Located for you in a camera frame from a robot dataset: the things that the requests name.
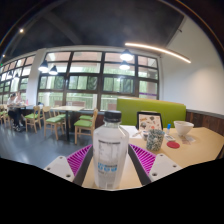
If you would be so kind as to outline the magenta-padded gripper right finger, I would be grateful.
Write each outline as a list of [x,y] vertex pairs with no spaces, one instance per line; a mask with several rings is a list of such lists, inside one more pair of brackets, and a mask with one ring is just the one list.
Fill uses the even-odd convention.
[[155,155],[139,146],[130,144],[128,154],[142,185],[150,184],[181,170],[177,163],[163,153]]

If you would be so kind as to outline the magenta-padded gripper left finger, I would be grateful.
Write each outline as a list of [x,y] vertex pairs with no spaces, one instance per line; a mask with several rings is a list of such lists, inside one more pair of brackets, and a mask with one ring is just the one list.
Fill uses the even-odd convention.
[[81,186],[84,182],[92,155],[92,145],[87,145],[67,157],[58,156],[44,170]]

